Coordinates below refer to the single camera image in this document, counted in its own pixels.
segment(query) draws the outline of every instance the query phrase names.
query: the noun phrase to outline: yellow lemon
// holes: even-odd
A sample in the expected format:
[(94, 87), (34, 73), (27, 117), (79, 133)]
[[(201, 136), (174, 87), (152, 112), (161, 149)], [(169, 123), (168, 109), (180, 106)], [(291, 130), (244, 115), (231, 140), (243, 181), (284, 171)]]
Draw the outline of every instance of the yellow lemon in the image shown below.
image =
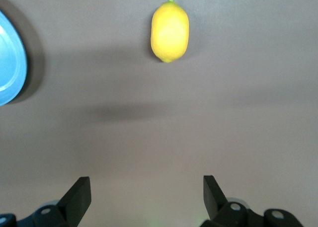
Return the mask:
[(173, 0), (168, 0), (154, 13), (151, 27), (151, 48), (163, 62), (183, 56), (189, 41), (189, 18)]

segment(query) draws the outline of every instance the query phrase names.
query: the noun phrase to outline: lemon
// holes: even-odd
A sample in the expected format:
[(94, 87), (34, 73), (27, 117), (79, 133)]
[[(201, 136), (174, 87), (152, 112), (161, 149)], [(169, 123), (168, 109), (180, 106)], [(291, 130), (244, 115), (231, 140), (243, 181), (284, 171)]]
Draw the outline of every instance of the lemon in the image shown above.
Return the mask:
[(174, 0), (168, 0), (153, 15), (151, 48), (158, 58), (169, 63), (183, 56), (188, 41), (188, 15)]

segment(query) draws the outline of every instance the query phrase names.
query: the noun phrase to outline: screw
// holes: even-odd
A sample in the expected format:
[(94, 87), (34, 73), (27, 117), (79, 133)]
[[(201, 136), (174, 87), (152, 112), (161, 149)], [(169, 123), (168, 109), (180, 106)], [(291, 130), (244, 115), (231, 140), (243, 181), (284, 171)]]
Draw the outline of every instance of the screw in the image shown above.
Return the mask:
[(238, 203), (232, 203), (231, 204), (231, 209), (234, 211), (240, 211), (240, 206)]
[(50, 208), (46, 208), (46, 209), (41, 210), (41, 214), (45, 215), (45, 214), (49, 213), (50, 211), (51, 211)]
[(6, 217), (0, 218), (0, 224), (2, 224), (2, 223), (4, 223), (4, 222), (6, 222)]
[(272, 211), (272, 215), (273, 217), (282, 220), (284, 218), (283, 213), (281, 213), (280, 211)]

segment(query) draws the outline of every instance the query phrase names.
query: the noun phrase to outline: blue plate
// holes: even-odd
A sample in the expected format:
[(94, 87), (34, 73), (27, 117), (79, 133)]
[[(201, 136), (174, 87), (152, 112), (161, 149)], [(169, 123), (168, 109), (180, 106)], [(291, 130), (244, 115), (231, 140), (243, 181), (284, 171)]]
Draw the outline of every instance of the blue plate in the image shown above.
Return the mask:
[(23, 43), (6, 16), (0, 11), (0, 106), (21, 91), (27, 72)]

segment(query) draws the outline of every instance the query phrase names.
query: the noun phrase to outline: plate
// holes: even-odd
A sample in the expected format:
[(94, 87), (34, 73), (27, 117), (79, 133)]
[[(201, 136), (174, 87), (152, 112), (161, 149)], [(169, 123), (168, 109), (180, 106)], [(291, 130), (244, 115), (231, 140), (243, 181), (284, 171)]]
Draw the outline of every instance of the plate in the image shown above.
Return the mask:
[(24, 45), (14, 26), (0, 11), (0, 106), (19, 94), (26, 73)]

